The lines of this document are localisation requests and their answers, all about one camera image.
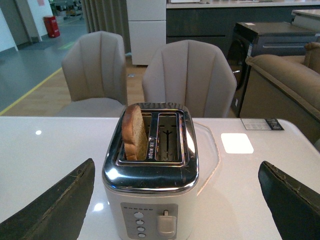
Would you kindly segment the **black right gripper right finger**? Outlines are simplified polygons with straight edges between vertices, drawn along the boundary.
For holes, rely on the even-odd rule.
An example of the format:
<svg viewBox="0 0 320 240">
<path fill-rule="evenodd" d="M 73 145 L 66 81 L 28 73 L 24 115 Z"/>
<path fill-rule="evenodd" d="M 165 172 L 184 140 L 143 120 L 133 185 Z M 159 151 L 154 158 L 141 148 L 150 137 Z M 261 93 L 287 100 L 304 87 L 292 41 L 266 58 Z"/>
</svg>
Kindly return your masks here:
<svg viewBox="0 0 320 240">
<path fill-rule="evenodd" d="M 320 194 L 267 161 L 258 180 L 277 230 L 283 240 L 320 238 Z"/>
</svg>

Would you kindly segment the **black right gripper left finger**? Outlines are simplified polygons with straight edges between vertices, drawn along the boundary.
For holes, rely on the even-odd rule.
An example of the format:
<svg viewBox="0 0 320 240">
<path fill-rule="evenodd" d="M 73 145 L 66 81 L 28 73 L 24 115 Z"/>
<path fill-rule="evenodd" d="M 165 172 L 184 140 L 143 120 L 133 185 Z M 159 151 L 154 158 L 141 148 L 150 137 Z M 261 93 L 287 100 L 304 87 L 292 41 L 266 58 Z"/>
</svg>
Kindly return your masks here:
<svg viewBox="0 0 320 240">
<path fill-rule="evenodd" d="M 46 192 L 0 224 L 2 240 L 76 240 L 94 190 L 89 158 Z"/>
</svg>

